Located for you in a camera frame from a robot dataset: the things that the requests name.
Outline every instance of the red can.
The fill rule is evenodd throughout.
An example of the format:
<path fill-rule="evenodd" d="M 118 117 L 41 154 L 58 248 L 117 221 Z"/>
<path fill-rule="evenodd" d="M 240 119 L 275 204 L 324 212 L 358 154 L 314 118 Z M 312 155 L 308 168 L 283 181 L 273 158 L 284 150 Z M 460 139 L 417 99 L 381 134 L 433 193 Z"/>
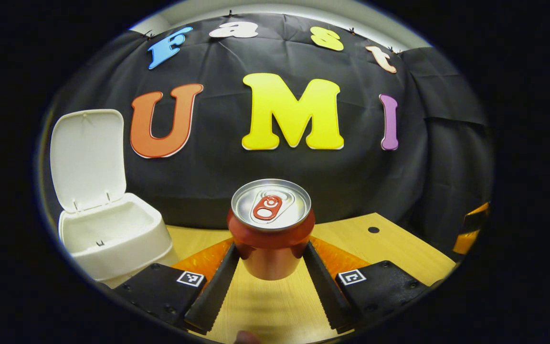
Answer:
<path fill-rule="evenodd" d="M 315 216 L 302 187 L 281 179 L 260 179 L 235 192 L 227 222 L 249 273 L 278 280 L 296 269 Z"/>

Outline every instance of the table surface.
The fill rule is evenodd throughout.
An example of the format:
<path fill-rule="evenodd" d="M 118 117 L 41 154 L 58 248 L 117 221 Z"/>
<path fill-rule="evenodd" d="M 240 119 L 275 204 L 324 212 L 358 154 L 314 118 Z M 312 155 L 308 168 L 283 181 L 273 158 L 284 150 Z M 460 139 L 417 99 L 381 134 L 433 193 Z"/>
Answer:
<path fill-rule="evenodd" d="M 380 229 L 378 233 L 368 231 L 372 226 Z M 231 237 L 226 229 L 167 229 L 174 249 L 159 260 L 167 265 Z M 371 264 L 389 260 L 428 286 L 447 277 L 455 266 L 436 248 L 376 213 L 317 224 L 312 235 Z M 116 287 L 132 274 L 107 284 Z M 238 330 L 255 333 L 263 344 L 313 343 L 338 336 L 330 329 L 302 259 L 292 275 L 277 281 L 251 276 L 240 261 L 212 330 L 193 334 L 228 344 Z"/>

